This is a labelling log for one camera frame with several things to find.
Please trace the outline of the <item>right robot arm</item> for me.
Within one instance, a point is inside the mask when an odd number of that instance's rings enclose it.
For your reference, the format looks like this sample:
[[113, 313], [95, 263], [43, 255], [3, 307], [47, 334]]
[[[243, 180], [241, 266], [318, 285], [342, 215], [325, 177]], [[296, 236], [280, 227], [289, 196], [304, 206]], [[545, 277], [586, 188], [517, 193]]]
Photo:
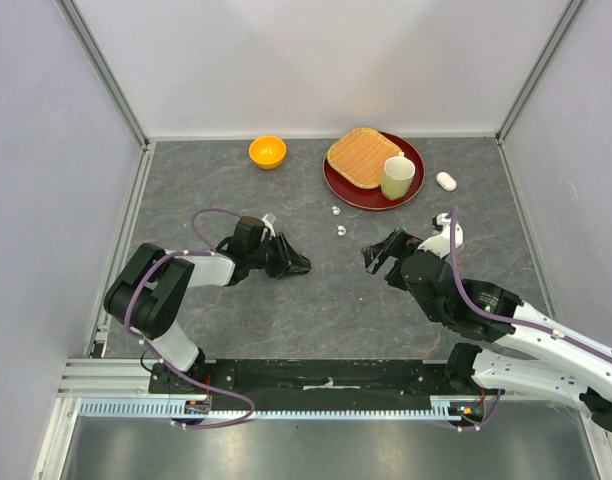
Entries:
[[462, 242], [461, 226], [449, 221], [425, 240], [396, 229], [361, 253], [370, 274], [393, 258], [387, 283], [411, 294], [429, 321], [463, 337], [443, 371], [451, 391], [545, 396], [612, 433], [612, 347], [494, 283], [462, 278]]

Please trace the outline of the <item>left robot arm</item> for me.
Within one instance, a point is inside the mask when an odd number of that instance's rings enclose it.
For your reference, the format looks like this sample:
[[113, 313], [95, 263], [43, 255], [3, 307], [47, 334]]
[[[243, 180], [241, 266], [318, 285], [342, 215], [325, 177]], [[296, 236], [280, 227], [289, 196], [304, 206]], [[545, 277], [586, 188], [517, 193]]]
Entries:
[[242, 216], [233, 233], [207, 251], [140, 245], [105, 293], [103, 308], [173, 367], [170, 379], [176, 387], [194, 393], [205, 382], [205, 354], [177, 321], [187, 290], [232, 287], [252, 270], [283, 279], [307, 274], [311, 268], [310, 260], [275, 230], [272, 215]]

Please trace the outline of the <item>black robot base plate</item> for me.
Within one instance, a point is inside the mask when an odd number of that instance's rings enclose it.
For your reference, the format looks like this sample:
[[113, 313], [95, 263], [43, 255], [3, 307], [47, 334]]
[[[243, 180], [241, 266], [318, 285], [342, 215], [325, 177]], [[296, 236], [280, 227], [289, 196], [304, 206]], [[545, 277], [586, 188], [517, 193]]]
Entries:
[[494, 389], [452, 382], [422, 360], [208, 360], [199, 381], [251, 399], [256, 409], [422, 408], [433, 397], [493, 399]]

